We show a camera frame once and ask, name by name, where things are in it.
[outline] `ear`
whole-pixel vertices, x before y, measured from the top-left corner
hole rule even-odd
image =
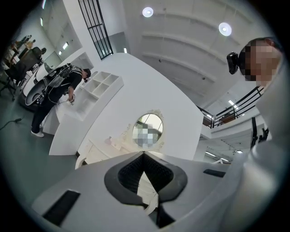
[[[272,39],[269,39],[269,38],[265,38],[265,42],[271,46],[271,47],[274,47],[275,43]]]

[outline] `balcony railing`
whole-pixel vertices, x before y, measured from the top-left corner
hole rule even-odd
[[[204,115],[203,124],[214,128],[243,116],[247,111],[255,107],[255,102],[262,96],[263,89],[263,87],[255,87],[235,104],[216,115],[211,115],[206,110],[198,107]]]

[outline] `black pants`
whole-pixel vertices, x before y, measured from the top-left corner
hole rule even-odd
[[[58,102],[60,97],[62,96],[64,90],[61,88],[53,89],[48,96],[46,96],[42,105],[38,105],[36,111],[34,112],[33,120],[32,120],[32,128],[31,131],[33,133],[39,132],[39,125],[45,119],[46,115],[50,112],[53,106],[56,105],[55,102]]]

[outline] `office chair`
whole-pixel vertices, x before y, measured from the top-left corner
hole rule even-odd
[[[16,81],[16,83],[19,83],[19,81],[23,80],[26,75],[25,70],[26,65],[20,61],[17,64],[13,65],[11,68],[5,70],[5,73],[8,77],[6,79],[6,82],[2,82],[4,86],[0,89],[0,96],[1,92],[4,89],[8,89],[10,94],[12,95],[12,101],[15,100],[16,87],[14,84],[14,80]]]

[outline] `mirror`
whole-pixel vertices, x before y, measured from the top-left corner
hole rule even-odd
[[[147,149],[157,143],[162,132],[162,120],[155,114],[146,114],[135,123],[133,140],[139,147]]]

